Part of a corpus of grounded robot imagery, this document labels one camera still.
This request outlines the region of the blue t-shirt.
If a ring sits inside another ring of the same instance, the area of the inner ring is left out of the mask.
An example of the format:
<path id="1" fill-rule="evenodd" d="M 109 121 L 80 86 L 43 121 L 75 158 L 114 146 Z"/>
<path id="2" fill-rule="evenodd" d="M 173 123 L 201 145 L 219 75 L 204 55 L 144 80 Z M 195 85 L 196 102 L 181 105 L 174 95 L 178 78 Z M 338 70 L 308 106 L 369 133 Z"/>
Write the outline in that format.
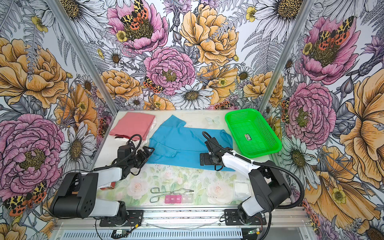
<path id="1" fill-rule="evenodd" d="M 159 126 L 150 138 L 149 147 L 155 151 L 148 164 L 213 171 L 214 166 L 200 165 L 200 154 L 208 152 L 202 132 L 216 138 L 224 148 L 233 147 L 232 137 L 225 130 L 187 128 L 185 125 L 185 121 L 172 115 Z"/>

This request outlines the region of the green plastic basket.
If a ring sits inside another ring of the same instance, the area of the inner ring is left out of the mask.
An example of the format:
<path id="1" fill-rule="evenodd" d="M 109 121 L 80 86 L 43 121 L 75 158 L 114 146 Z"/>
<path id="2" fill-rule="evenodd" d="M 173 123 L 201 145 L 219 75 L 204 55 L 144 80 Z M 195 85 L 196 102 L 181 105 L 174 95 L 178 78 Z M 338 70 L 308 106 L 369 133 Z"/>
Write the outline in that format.
<path id="1" fill-rule="evenodd" d="M 255 109 L 228 112 L 225 121 L 241 154 L 247 158 L 275 154 L 282 149 L 281 140 Z M 248 141 L 245 134 L 249 134 L 252 140 Z"/>

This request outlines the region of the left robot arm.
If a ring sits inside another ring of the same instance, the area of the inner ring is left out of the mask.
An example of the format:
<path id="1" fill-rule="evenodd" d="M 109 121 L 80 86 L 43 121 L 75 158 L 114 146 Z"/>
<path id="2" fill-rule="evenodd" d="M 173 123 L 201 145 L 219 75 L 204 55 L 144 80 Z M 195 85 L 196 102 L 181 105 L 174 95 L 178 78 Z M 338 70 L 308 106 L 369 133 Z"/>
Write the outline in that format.
<path id="1" fill-rule="evenodd" d="M 140 170 L 155 148 L 141 150 L 129 144 L 118 149 L 118 158 L 109 166 L 89 173 L 73 172 L 65 175 L 49 207 L 50 215 L 59 219 L 100 218 L 101 222 L 121 226 L 129 217 L 122 201 L 97 198 L 97 190 L 125 179 L 132 169 Z"/>

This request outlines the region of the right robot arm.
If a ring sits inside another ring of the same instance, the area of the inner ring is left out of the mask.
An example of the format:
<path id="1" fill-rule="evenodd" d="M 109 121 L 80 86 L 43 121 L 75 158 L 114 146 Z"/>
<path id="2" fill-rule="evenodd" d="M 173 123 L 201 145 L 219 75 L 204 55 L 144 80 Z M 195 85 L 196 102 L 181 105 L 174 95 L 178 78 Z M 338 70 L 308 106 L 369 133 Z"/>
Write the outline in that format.
<path id="1" fill-rule="evenodd" d="M 290 198 L 292 191 L 281 169 L 272 161 L 258 163 L 233 150 L 220 150 L 201 153 L 200 165 L 219 167 L 216 171 L 226 167 L 248 177 L 253 194 L 238 206 L 237 215 L 242 223 L 257 214 L 292 207 L 283 205 L 283 202 Z"/>

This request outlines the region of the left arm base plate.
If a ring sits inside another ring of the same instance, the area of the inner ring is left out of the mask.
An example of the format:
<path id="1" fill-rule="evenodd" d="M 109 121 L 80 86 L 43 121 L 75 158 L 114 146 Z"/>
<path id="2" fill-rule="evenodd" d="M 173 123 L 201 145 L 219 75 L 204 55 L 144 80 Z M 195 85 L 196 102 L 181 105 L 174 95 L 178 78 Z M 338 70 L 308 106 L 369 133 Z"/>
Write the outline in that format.
<path id="1" fill-rule="evenodd" d="M 102 218 L 100 227 L 138 227 L 143 220 L 143 210 L 125 210 L 114 217 Z"/>

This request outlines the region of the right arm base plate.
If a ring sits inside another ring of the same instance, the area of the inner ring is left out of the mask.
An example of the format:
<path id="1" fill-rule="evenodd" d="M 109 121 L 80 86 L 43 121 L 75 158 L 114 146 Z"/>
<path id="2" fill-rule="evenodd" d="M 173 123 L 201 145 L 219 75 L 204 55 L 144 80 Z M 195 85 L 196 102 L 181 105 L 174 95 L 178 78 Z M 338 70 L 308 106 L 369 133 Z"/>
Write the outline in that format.
<path id="1" fill-rule="evenodd" d="M 224 222 L 226 226 L 266 226 L 267 220 L 265 215 L 257 213 L 248 216 L 239 209 L 224 209 Z"/>

